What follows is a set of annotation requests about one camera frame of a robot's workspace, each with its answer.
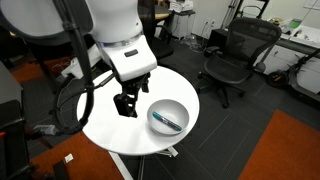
white desk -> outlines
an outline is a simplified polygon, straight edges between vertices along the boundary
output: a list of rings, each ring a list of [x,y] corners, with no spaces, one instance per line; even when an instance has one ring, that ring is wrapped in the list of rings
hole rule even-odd
[[[97,84],[109,76],[106,72],[94,80]],[[136,103],[138,118],[119,116],[113,97],[121,93],[121,85],[112,79],[103,88],[95,91],[95,103],[84,127],[84,134],[98,146],[123,155],[140,156],[165,150],[181,141],[195,125],[199,114],[199,99],[192,85],[178,73],[163,68],[151,71],[149,93],[139,92]],[[86,96],[78,102],[78,119],[82,117]],[[147,121],[149,106],[161,99],[172,99],[183,104],[189,112],[186,129],[174,136],[165,136],[152,131]]]

floor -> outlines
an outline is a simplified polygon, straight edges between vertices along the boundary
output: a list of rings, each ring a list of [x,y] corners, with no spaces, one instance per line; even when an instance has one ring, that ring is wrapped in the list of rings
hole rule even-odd
[[[206,84],[198,80],[206,58],[193,52],[187,45],[172,42],[175,53],[162,60],[178,71],[195,87]],[[31,126],[51,124],[50,109],[53,95],[47,79],[37,79],[22,84],[24,88],[24,111]],[[63,98],[81,90],[82,81],[74,80],[64,92]],[[320,130],[320,111],[293,98],[287,91],[275,89],[265,83],[263,75],[255,74],[242,87],[247,90],[243,98],[230,91],[231,105],[221,106],[213,91],[199,94],[200,113],[191,133],[174,148],[179,152],[175,158],[154,154],[146,156],[144,179],[237,179],[259,138],[276,109]],[[62,109],[66,123],[76,121],[77,99]],[[56,145],[69,136],[46,137]],[[37,141],[29,141],[30,157],[46,150]],[[139,157],[121,156],[130,174],[136,179]]]

office chair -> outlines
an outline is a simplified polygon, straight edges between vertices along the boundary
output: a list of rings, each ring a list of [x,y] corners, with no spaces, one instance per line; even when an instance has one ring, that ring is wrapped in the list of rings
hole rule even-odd
[[[245,91],[235,85],[243,83],[253,75],[253,64],[257,57],[268,47],[274,45],[281,36],[279,27],[260,19],[237,18],[230,23],[226,45],[223,51],[218,47],[209,47],[213,56],[204,64],[207,73],[199,72],[198,78],[207,77],[222,90],[223,107],[228,108],[230,101],[226,87],[239,91],[243,97]],[[197,88],[197,92],[210,86]]]
[[[138,12],[140,20],[143,25],[143,33],[147,38],[150,49],[158,60],[168,57],[173,54],[174,49],[170,46],[170,40],[172,33],[168,27],[163,25],[157,25],[155,19],[155,1],[153,0],[139,0]],[[160,27],[165,35],[159,39],[155,37],[156,28]]]

